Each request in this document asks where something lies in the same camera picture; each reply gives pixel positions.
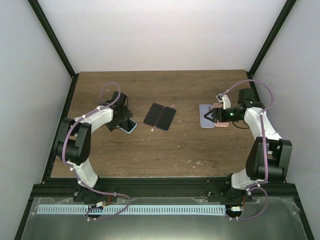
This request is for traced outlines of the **pink phone case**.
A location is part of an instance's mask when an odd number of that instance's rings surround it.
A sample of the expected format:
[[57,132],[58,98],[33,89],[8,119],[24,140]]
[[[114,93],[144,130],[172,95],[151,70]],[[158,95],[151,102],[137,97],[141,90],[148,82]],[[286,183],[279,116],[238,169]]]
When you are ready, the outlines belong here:
[[[222,108],[223,104],[222,103],[214,103],[212,106],[213,106],[213,108]],[[218,121],[217,123],[215,123],[215,126],[218,128],[227,128],[229,126],[229,123]]]

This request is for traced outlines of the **blue phone black screen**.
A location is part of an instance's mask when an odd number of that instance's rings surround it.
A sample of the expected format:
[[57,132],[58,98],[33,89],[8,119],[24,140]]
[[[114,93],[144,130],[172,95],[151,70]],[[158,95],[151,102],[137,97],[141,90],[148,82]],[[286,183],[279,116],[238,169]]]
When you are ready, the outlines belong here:
[[176,115],[176,112],[177,111],[174,108],[166,106],[159,117],[156,127],[158,129],[168,131]]

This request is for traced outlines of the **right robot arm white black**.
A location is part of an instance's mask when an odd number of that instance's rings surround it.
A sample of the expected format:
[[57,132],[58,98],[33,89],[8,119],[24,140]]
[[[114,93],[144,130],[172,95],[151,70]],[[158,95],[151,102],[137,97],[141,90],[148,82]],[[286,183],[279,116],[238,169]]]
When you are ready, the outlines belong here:
[[231,106],[225,93],[218,94],[217,100],[221,106],[213,107],[204,114],[204,118],[214,124],[244,121],[254,138],[245,168],[230,175],[229,184],[222,188],[223,198],[232,202],[240,196],[240,191],[285,181],[293,145],[274,129],[265,105],[256,98],[254,91],[241,89],[235,107]]

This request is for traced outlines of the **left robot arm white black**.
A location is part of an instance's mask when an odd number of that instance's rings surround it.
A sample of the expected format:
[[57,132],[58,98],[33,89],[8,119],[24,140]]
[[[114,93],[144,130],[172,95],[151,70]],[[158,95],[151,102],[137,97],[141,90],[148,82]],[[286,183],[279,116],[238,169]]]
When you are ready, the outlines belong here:
[[85,197],[91,202],[97,202],[102,195],[124,196],[106,192],[97,186],[99,177],[89,160],[92,133],[102,126],[111,132],[122,129],[131,133],[137,126],[131,120],[132,116],[127,95],[115,91],[110,100],[102,102],[89,113],[77,118],[66,117],[60,123],[53,147],[54,154],[74,173],[77,183],[85,188]]

